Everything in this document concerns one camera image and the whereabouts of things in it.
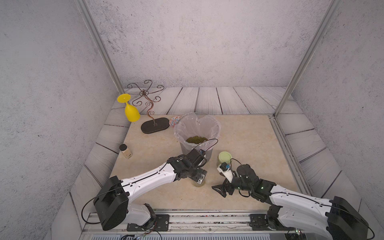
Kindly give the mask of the glass jar with green lid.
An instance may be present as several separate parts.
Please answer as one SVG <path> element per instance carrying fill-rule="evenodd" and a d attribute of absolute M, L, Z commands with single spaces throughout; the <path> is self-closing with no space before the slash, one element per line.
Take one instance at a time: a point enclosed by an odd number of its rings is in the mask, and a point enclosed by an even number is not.
<path fill-rule="evenodd" d="M 230 165 L 231 164 L 231 159 L 232 159 L 232 155 L 229 153 L 229 152 L 226 152 L 226 151 L 222 151 L 218 154 L 218 157 L 217 157 L 217 167 L 220 166 L 221 164 L 225 163 L 227 165 Z"/>

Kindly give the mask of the glass jar with beige lid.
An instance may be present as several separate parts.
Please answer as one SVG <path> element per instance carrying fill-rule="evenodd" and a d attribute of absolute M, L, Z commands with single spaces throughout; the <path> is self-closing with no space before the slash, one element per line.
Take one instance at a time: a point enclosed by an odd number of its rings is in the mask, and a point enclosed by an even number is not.
<path fill-rule="evenodd" d="M 199 178 L 191 178 L 192 185 L 194 187 L 202 187 L 205 185 L 205 175 L 201 175 Z"/>

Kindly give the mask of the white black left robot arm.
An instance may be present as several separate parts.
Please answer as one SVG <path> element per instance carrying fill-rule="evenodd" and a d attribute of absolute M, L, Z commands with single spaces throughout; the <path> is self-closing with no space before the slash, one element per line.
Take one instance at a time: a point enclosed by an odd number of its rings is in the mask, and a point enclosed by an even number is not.
<path fill-rule="evenodd" d="M 135 199 L 162 185 L 189 178 L 200 184 L 207 175 L 203 166 L 207 163 L 204 150 L 192 149 L 187 155 L 169 158 L 164 164 L 136 177 L 120 180 L 113 176 L 99 193 L 90 200 L 93 203 L 103 231 L 109 231 L 123 221 L 148 231 L 156 224 L 157 216 L 149 204 L 135 204 Z"/>

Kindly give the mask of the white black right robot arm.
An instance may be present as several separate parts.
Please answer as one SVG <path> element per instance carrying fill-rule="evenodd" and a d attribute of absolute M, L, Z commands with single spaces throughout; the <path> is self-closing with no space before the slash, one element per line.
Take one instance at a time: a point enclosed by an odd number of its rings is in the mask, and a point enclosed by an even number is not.
<path fill-rule="evenodd" d="M 233 171 L 227 163 L 217 168 L 226 179 L 213 190 L 221 196 L 235 190 L 248 192 L 248 197 L 270 205 L 265 223 L 271 230 L 295 228 L 329 240 L 372 240 L 374 231 L 368 222 L 340 197 L 332 200 L 300 194 L 274 182 L 260 179 L 249 165 Z"/>

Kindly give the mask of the grey bin with plastic liner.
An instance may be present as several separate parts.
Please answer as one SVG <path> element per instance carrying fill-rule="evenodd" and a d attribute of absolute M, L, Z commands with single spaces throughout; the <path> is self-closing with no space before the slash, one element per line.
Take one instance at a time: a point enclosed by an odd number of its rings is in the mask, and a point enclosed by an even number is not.
<path fill-rule="evenodd" d="M 188 113 L 181 117 L 174 126 L 174 136 L 180 142 L 182 153 L 188 154 L 192 149 L 206 152 L 209 161 L 213 153 L 213 146 L 218 143 L 221 132 L 220 122 L 213 116 L 204 113 Z M 207 139 L 206 143 L 189 143 L 189 138 Z"/>

